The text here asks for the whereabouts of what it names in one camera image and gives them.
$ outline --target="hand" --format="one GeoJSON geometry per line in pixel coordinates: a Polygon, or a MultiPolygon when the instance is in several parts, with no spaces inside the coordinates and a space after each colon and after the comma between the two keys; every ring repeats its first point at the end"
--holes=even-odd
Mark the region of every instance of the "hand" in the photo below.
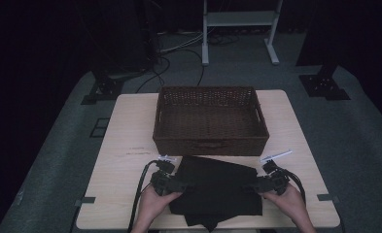
{"type": "Polygon", "coordinates": [[[290,183],[288,183],[287,190],[282,195],[274,192],[261,193],[260,195],[273,202],[279,210],[290,217],[301,232],[316,232],[300,192],[290,183]]]}
{"type": "Polygon", "coordinates": [[[181,194],[180,192],[172,192],[165,196],[159,196],[151,184],[147,186],[141,194],[138,217],[131,232],[147,232],[154,219],[181,194]]]}

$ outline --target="dark background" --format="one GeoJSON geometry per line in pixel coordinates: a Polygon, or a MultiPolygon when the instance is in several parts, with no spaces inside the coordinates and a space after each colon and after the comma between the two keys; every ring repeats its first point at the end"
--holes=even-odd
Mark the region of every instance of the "dark background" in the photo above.
{"type": "MultiPolygon", "coordinates": [[[[210,0],[209,7],[221,3],[210,0]]],[[[240,0],[228,9],[272,7],[272,1],[240,0]]],[[[152,32],[201,29],[202,1],[155,1],[154,25],[144,9],[139,0],[0,1],[0,221],[83,74],[92,67],[149,68],[152,32]]],[[[278,31],[306,28],[297,65],[334,58],[382,113],[382,1],[285,0],[278,31]]]]}

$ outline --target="black fabric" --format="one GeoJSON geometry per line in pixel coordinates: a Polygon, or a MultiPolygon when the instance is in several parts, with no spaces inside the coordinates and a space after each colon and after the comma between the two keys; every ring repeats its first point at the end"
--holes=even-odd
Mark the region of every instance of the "black fabric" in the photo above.
{"type": "Polygon", "coordinates": [[[170,203],[170,211],[184,215],[189,226],[202,224],[209,231],[235,216],[262,215],[261,199],[241,186],[257,180],[255,168],[197,156],[185,156],[175,174],[194,190],[170,203]]]}

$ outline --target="gray carpet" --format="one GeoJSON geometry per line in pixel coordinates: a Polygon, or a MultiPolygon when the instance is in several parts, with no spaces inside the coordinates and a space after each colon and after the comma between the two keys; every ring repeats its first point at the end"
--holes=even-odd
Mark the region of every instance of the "gray carpet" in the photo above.
{"type": "MultiPolygon", "coordinates": [[[[304,34],[277,34],[275,49],[280,65],[270,63],[263,35],[240,36],[235,43],[210,47],[210,64],[201,85],[252,85],[256,89],[283,89],[293,105],[317,165],[346,232],[382,232],[382,116],[366,97],[358,80],[341,67],[333,77],[351,100],[327,101],[308,97],[298,76],[316,74],[320,67],[295,67],[304,34]]],[[[165,49],[189,37],[164,35],[165,49]]],[[[191,46],[200,54],[200,45],[191,46]]],[[[157,92],[166,85],[196,85],[202,73],[199,58],[189,51],[164,56],[170,66],[139,92],[157,92]]],[[[157,72],[167,66],[161,59],[157,72]]],[[[122,93],[134,93],[151,78],[149,72],[125,82],[122,93]]],[[[91,138],[98,118],[110,117],[115,101],[81,105],[94,83],[91,73],[81,77],[22,185],[17,200],[0,225],[4,232],[71,232],[75,201],[84,196],[102,138],[91,138]]],[[[85,231],[73,228],[72,232],[85,231]]],[[[277,229],[277,232],[297,232],[277,229]]],[[[318,232],[342,232],[340,227],[318,232]]]]}

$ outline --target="brown woven basket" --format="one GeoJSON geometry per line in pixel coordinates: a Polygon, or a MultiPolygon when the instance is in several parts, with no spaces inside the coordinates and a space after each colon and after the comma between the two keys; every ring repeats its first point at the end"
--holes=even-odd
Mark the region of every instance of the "brown woven basket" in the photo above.
{"type": "Polygon", "coordinates": [[[269,133],[251,86],[166,86],[153,138],[162,155],[260,156],[269,133]]]}

